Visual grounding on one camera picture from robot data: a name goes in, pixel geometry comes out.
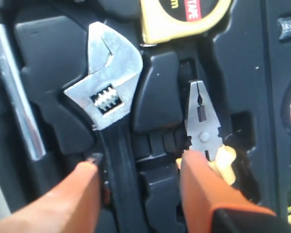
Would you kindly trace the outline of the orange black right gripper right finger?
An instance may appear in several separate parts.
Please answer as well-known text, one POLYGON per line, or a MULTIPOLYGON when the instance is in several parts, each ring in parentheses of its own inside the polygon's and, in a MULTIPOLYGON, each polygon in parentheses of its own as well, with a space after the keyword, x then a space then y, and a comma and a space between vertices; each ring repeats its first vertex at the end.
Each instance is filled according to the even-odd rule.
POLYGON ((190 233, 291 232, 291 225, 272 210, 251 203, 220 179, 197 151, 182 156, 180 192, 190 233))

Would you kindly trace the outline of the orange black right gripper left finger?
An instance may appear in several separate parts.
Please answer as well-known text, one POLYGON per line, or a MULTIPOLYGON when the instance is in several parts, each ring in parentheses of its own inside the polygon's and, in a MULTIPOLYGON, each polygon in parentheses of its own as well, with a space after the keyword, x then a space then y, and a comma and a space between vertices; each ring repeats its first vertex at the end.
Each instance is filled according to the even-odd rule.
POLYGON ((103 154, 92 154, 43 196, 0 220, 0 233, 93 233, 108 198, 103 173, 103 154))

